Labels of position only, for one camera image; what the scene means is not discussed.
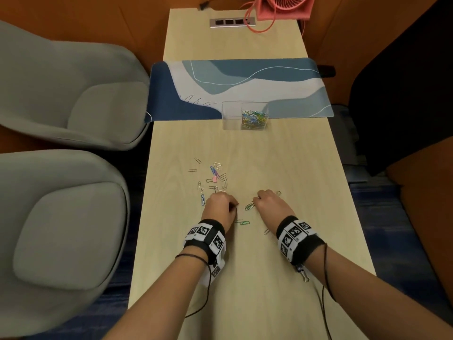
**gray chair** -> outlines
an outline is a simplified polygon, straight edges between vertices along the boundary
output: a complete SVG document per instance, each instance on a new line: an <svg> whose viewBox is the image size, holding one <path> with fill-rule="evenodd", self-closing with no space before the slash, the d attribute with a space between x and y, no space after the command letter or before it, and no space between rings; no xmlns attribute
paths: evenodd
<svg viewBox="0 0 453 340"><path fill-rule="evenodd" d="M141 140L149 77L124 47L44 39L0 21L0 125L78 148Z"/></svg>
<svg viewBox="0 0 453 340"><path fill-rule="evenodd" d="M123 177L92 153L0 154L0 338L49 330L99 297L129 210Z"/></svg>

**clear plastic container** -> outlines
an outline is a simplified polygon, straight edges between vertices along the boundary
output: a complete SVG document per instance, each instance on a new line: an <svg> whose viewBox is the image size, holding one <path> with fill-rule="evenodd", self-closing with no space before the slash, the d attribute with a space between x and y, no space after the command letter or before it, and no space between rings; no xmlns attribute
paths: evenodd
<svg viewBox="0 0 453 340"><path fill-rule="evenodd" d="M224 130L264 130L268 119L267 102L222 102Z"/></svg>

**desk mat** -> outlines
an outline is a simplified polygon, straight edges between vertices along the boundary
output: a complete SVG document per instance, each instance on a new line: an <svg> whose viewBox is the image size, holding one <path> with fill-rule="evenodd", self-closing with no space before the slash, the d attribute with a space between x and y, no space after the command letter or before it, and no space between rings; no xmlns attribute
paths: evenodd
<svg viewBox="0 0 453 340"><path fill-rule="evenodd" d="M157 62L147 119L221 119L222 102L268 102L270 118L333 117L310 58Z"/></svg>

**chair seat cushion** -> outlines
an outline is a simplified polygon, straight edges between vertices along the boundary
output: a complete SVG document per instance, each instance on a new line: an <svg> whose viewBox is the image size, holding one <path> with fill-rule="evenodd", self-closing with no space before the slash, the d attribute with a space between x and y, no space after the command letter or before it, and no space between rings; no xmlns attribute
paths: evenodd
<svg viewBox="0 0 453 340"><path fill-rule="evenodd" d="M91 183L44 195L20 233L14 274L58 289L99 286L120 250L126 207L123 189L116 183Z"/></svg>
<svg viewBox="0 0 453 340"><path fill-rule="evenodd" d="M67 128L113 142L133 142L145 128L147 101L143 82L95 85L76 101Z"/></svg>

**light wood tabletop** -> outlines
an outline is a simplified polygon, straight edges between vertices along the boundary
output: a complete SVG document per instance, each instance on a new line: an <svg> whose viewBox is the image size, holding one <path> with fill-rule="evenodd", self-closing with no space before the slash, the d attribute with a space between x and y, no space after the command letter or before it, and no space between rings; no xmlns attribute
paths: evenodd
<svg viewBox="0 0 453 340"><path fill-rule="evenodd" d="M209 18L244 11L173 9L164 60L306 57L295 21L276 21L265 34L247 28L208 27ZM265 28L269 22L259 24ZM236 224L227 234L226 266L211 287L209 303L186 319L179 339L327 339L315 278L305 283L281 255L256 208L245 211L259 189L281 197L329 246L375 273L327 119L270 119L264 131L225 131L221 120L154 124L129 307L172 262L213 192L209 166L222 164L227 192L239 201ZM188 312L199 308L199 286ZM326 294L332 337L366 339Z"/></svg>

